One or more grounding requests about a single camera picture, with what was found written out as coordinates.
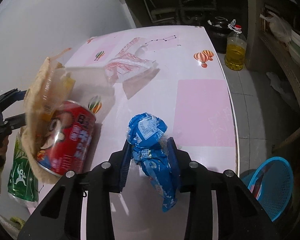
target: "oil bottle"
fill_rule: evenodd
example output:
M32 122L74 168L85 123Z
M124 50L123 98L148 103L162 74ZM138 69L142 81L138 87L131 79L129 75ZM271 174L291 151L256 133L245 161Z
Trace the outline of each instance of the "oil bottle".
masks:
M227 37L227 48L225 56L225 64L232 70L241 70L244 64L244 56L246 54L247 40L242 34L241 26L232 27L232 32Z

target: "white wall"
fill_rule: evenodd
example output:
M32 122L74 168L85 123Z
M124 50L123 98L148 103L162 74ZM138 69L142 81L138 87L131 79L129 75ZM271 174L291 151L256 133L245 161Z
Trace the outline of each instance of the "white wall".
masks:
M65 63L92 36L130 29L118 0L3 0L0 5L0 94L26 90L47 56L73 47ZM5 117L21 114L22 104L8 108ZM2 174L0 214L27 218L28 211L7 197L7 182L15 140L10 136Z

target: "hot air balloon print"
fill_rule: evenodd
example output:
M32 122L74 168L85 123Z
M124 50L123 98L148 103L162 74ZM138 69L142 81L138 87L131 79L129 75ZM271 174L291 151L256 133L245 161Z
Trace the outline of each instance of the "hot air balloon print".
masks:
M193 55L193 57L201 62L201 66L203 68L206 68L208 65L206 64L206 61L209 60L209 56L207 54L204 54L202 52L196 53Z
M101 103L100 96L95 96L90 99L90 101L88 103L88 108L91 112L96 114L101 109L101 107L102 107L102 103Z
M209 60L213 60L212 57L214 56L214 53L210 50L203 50L202 53L206 54L209 57Z
M100 51L98 54L96 54L96 59L94 61L98 61L104 54L104 51Z

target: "blue mesh basket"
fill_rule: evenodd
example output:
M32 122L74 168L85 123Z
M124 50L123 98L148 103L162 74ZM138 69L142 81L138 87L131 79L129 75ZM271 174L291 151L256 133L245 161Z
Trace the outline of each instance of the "blue mesh basket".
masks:
M290 200L293 189L293 173L287 160L272 157L262 163L259 168L242 181L252 192L253 187L261 181L256 199L264 208L271 221L275 221L284 211Z

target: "bolt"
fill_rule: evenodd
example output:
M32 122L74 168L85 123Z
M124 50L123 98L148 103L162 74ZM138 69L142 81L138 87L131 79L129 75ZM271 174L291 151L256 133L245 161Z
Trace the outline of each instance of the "bolt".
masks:
M199 166L199 164L197 162L189 162L189 166L191 168L197 168Z
M67 178L71 178L71 177L73 177L73 175L74 175L74 171L68 171L68 172L66 173L66 177L67 177Z
M225 170L224 174L228 177L233 177L234 176L234 172L231 170Z
M104 162L104 163L101 164L101 167L102 167L103 169L110 168L110 166L111 166L111 163L110 163L110 162Z

